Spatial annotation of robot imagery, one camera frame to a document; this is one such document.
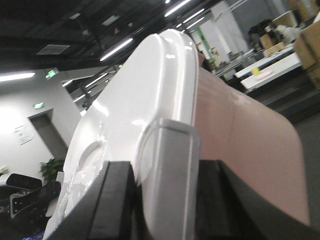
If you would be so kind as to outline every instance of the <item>table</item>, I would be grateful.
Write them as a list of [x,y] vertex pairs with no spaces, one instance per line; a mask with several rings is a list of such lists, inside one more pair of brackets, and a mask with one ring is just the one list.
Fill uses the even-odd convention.
[[247,77],[246,79],[241,81],[241,84],[250,92],[254,89],[257,89],[261,87],[262,85],[265,85],[272,80],[298,68],[301,66],[300,59],[298,55],[294,52],[290,54],[289,56],[281,59],[280,61],[277,61],[276,63],[266,67],[261,71],[261,73],[264,73],[266,71],[273,71],[273,73],[266,78],[263,78],[261,80],[257,80],[254,75]]
[[257,55],[257,54],[259,54],[261,52],[263,52],[263,51],[261,50],[261,51],[258,51],[258,52],[254,52],[254,50],[251,49],[250,51],[246,52],[245,54],[240,55],[236,59],[230,61],[228,63],[228,65],[226,65],[224,68],[222,68],[222,69],[220,69],[218,71],[214,71],[213,70],[212,73],[214,73],[218,77],[221,77],[221,76],[229,73],[230,71],[234,70],[235,68],[242,66],[245,61],[247,61],[250,58],[253,58],[255,55]]
[[239,78],[242,78],[243,76],[250,74],[250,73],[251,73],[251,70],[252,70],[253,68],[256,68],[256,67],[257,67],[257,68],[260,68],[260,67],[262,67],[262,66],[265,66],[265,65],[267,65],[268,63],[270,63],[270,62],[272,62],[272,61],[274,61],[274,60],[276,60],[276,59],[279,59],[279,58],[282,57],[283,55],[292,52],[293,49],[294,49],[293,44],[288,45],[285,49],[283,49],[283,50],[281,50],[281,51],[279,51],[279,52],[277,52],[277,53],[275,53],[275,54],[273,54],[273,55],[271,55],[271,56],[269,56],[269,57],[264,57],[264,58],[262,58],[261,60],[259,60],[259,61],[255,62],[255,63],[251,64],[250,66],[242,69],[241,71],[236,72],[234,75],[235,75],[238,79],[239,79]]

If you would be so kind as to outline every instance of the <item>wall notice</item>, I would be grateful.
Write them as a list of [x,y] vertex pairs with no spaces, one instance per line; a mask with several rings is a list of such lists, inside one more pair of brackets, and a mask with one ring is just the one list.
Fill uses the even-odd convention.
[[28,125],[17,127],[14,129],[14,132],[18,136],[20,145],[25,144],[34,138],[34,134]]

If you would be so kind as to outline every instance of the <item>doorway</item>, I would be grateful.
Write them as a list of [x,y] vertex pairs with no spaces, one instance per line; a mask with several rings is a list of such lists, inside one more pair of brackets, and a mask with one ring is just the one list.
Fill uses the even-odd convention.
[[30,117],[30,121],[54,158],[64,159],[67,155],[68,147],[52,124],[51,117],[49,117],[48,113]]

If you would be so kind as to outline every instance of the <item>potted plant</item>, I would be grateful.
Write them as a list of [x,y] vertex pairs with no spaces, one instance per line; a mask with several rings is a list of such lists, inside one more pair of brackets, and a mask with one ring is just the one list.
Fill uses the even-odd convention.
[[41,163],[40,172],[46,184],[56,180],[58,172],[62,172],[65,159],[51,158],[47,163]]

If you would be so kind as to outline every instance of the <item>exit sign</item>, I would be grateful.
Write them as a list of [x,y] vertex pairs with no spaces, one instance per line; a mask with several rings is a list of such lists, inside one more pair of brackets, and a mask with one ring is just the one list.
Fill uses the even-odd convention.
[[36,103],[35,105],[33,105],[34,109],[42,109],[45,107],[44,103],[43,102],[40,102],[40,103]]
[[46,78],[47,80],[49,80],[50,78],[54,77],[54,76],[57,75],[58,73],[59,73],[59,70],[55,67],[54,69],[50,70],[50,71],[46,74],[45,78]]

